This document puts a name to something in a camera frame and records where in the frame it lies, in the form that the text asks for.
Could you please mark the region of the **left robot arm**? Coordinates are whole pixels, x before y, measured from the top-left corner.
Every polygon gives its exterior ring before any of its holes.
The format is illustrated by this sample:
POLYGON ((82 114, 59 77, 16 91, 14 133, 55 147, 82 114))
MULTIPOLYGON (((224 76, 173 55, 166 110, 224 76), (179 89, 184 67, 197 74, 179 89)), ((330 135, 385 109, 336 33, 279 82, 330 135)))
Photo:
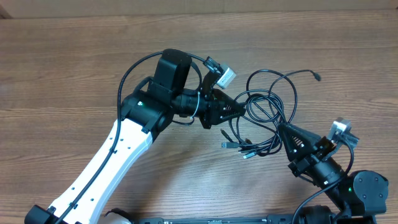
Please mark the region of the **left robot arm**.
POLYGON ((175 49, 158 52, 155 73, 125 98, 118 89, 117 119, 83 172, 48 208, 34 205, 25 223, 96 223, 109 198, 131 168, 175 115, 198 118, 205 129, 245 113, 223 90, 236 73, 211 57, 199 58, 208 69, 194 90, 185 88, 195 55, 175 49))

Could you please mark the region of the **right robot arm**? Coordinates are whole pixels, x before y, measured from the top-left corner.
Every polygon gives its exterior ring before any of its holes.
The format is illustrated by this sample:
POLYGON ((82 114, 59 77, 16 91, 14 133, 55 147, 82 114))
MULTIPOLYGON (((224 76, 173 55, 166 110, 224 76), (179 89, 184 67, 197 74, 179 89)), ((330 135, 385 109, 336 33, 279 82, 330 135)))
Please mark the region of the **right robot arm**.
POLYGON ((386 212, 388 180, 371 170, 351 171, 359 139, 351 133, 349 120, 335 120, 324 137, 290 123, 278 130, 293 175, 309 176, 320 189, 314 196, 326 194, 339 210, 302 202, 292 223, 375 223, 376 215, 386 212))

